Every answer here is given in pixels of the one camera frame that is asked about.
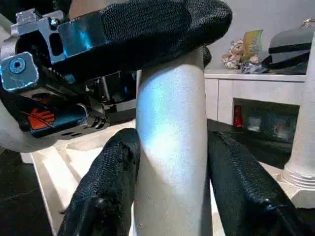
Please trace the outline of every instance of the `white platform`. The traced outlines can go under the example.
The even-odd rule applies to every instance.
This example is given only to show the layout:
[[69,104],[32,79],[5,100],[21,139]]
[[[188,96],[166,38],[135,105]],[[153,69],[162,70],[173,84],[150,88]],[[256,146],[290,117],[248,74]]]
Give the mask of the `white platform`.
[[[22,154],[34,163],[53,235],[57,234],[63,220],[60,212],[68,206],[79,181],[89,170],[91,163],[101,152],[105,143],[120,129],[134,126],[134,122],[116,125],[97,132],[93,136],[73,139],[73,142],[67,145],[57,144],[37,152]],[[291,199],[298,195],[301,189],[281,180],[282,170],[266,164],[262,166],[278,181]],[[224,236],[212,188],[211,208],[213,235]]]

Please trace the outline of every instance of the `white tubing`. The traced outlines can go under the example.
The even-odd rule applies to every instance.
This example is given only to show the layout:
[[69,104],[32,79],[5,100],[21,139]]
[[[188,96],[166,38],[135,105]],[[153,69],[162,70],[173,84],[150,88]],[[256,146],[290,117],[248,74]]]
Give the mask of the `white tubing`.
[[207,122],[201,51],[142,71],[137,236],[209,236]]
[[294,185],[315,188],[315,37],[304,85],[291,158],[283,177]]

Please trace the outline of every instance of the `white column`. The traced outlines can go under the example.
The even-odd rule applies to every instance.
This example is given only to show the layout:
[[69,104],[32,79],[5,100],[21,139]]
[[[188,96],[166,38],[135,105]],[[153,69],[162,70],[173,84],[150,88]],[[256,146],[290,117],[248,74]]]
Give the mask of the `white column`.
[[294,185],[315,188],[315,37],[304,86],[293,150],[283,177]]
[[209,236],[207,123],[201,51],[142,72],[138,236]]

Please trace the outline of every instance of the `screw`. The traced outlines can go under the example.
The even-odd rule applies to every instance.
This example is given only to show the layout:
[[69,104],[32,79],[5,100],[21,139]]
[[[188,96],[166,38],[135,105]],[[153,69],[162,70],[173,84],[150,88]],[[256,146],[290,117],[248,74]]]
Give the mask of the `screw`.
[[10,62],[10,71],[15,74],[19,74],[23,70],[25,70],[25,66],[26,66],[25,61],[22,58],[14,58]]
[[51,19],[50,26],[52,27],[53,30],[57,29],[58,24],[59,24],[59,20],[58,19]]

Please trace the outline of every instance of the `figurine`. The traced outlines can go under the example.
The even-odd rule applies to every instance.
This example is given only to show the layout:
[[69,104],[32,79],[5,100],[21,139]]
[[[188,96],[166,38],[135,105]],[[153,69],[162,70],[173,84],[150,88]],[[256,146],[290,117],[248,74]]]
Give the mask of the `figurine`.
[[228,69],[240,69],[242,64],[242,57],[245,54],[243,41],[231,42],[231,48],[228,54],[221,57],[221,61]]

